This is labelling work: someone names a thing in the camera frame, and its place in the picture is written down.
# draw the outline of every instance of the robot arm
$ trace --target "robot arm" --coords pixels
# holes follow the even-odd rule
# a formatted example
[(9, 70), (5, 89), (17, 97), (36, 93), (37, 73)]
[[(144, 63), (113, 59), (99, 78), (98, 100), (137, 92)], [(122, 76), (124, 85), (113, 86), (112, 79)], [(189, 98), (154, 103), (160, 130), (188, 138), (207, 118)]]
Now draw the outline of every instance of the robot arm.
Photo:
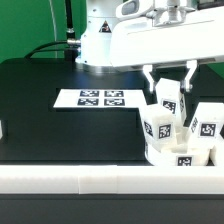
[(129, 0), (116, 9), (120, 21), (138, 18), (153, 9), (153, 0)]
[[(224, 39), (220, 32), (224, 6), (196, 10), (193, 2), (154, 0), (145, 11), (136, 10), (134, 5), (128, 11), (132, 0), (119, 6), (117, 15), (123, 21), (112, 34), (112, 66), (120, 71), (143, 70), (151, 82), (152, 68), (186, 66), (189, 72), (181, 88), (190, 92), (190, 79), (198, 64), (224, 61), (224, 48), (220, 47)], [(122, 10), (129, 14), (122, 17)]]

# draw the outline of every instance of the white robot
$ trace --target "white robot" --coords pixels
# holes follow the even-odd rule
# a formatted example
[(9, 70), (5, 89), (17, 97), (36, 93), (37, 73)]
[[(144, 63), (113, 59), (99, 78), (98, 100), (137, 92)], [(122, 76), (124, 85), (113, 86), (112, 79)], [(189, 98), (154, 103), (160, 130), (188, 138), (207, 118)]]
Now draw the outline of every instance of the white robot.
[(193, 0), (129, 0), (117, 7), (120, 23), (113, 30), (110, 62), (120, 71), (143, 70), (154, 90), (153, 68), (186, 65), (182, 90), (190, 92), (190, 79), (198, 64), (224, 61), (220, 31), (221, 7), (197, 9)]
[(87, 0), (86, 4), (87, 29), (76, 60), (84, 70), (143, 70), (153, 92), (153, 69), (186, 65), (189, 72), (181, 90), (190, 92), (198, 64), (224, 61), (223, 3), (204, 10), (198, 10), (196, 0)]

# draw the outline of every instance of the printed black square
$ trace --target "printed black square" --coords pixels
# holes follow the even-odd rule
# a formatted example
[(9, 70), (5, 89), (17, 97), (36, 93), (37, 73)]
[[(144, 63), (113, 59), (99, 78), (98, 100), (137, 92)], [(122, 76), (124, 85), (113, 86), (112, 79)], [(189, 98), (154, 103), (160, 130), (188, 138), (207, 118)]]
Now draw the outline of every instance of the printed black square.
[(221, 132), (220, 132), (220, 135), (221, 135), (221, 136), (222, 136), (222, 138), (224, 139), (224, 125), (223, 125), (223, 127), (222, 127)]
[(146, 122), (144, 122), (144, 124), (145, 124), (145, 131), (153, 137), (152, 126)]
[(159, 139), (169, 138), (171, 136), (171, 124), (162, 125), (159, 127)]
[(98, 97), (100, 95), (100, 91), (98, 90), (81, 90), (80, 96), (82, 97)]
[(104, 106), (125, 106), (124, 99), (104, 99)]
[(99, 99), (80, 98), (78, 100), (78, 106), (97, 106)]
[(163, 100), (163, 106), (172, 111), (173, 114), (176, 113), (176, 103), (168, 100)]
[(192, 157), (191, 156), (188, 156), (188, 157), (185, 157), (185, 156), (180, 156), (178, 157), (177, 159), (177, 165), (178, 166), (191, 166), (192, 165)]
[(198, 119), (195, 117), (195, 118), (194, 118), (194, 121), (193, 121), (193, 123), (192, 123), (192, 125), (191, 125), (191, 131), (192, 131), (193, 133), (194, 133), (196, 127), (197, 127), (197, 124), (198, 124)]
[(184, 98), (182, 97), (181, 100), (180, 100), (180, 111), (181, 113), (183, 112), (184, 110)]
[(201, 124), (200, 136), (202, 137), (214, 137), (216, 130), (216, 124)]
[(104, 92), (105, 97), (124, 97), (124, 91), (122, 90), (111, 90)]

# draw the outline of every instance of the green background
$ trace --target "green background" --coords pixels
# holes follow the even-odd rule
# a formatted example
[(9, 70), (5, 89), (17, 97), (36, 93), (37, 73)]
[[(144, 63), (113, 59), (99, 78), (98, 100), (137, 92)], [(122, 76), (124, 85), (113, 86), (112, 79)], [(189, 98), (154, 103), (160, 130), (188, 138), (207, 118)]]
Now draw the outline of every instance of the green background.
[[(85, 0), (71, 1), (76, 36), (80, 38), (86, 27), (86, 4)], [(57, 24), (57, 39), (65, 40), (64, 0), (52, 0), (52, 2)], [(0, 3), (0, 63), (9, 58), (23, 57), (35, 47), (54, 41), (48, 0), (1, 0)], [(35, 57), (55, 57), (55, 54), (41, 53)], [(209, 66), (224, 78), (223, 63)]]

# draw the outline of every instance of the black table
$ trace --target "black table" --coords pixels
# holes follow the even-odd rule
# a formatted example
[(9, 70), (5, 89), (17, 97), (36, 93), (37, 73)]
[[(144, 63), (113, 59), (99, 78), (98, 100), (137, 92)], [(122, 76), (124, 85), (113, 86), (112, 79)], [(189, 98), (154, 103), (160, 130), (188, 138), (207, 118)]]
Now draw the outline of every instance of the black table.
[[(185, 72), (184, 68), (160, 69), (157, 79), (179, 80)], [(186, 95), (186, 124), (198, 102), (224, 102), (224, 80), (207, 66), (200, 66), (197, 73), (193, 91)], [(155, 102), (155, 96), (148, 93), (146, 80), (138, 72), (94, 76), (63, 60), (7, 60), (0, 65), (0, 119), (4, 132), (0, 141), (1, 164), (148, 165), (137, 110), (57, 111), (53, 104), (59, 90), (66, 88), (142, 89), (147, 102)], [(87, 144), (89, 142), (82, 139), (87, 129), (101, 127), (108, 122), (108, 116), (115, 121), (108, 123), (112, 125), (110, 130), (97, 128), (96, 132), (106, 138), (117, 133), (117, 128), (125, 129), (127, 133), (120, 133), (125, 145), (119, 135), (115, 138), (119, 141), (113, 139), (109, 144), (103, 138)], [(123, 119), (127, 119), (130, 126), (120, 126)], [(223, 195), (0, 195), (1, 224), (221, 224), (223, 210)]]

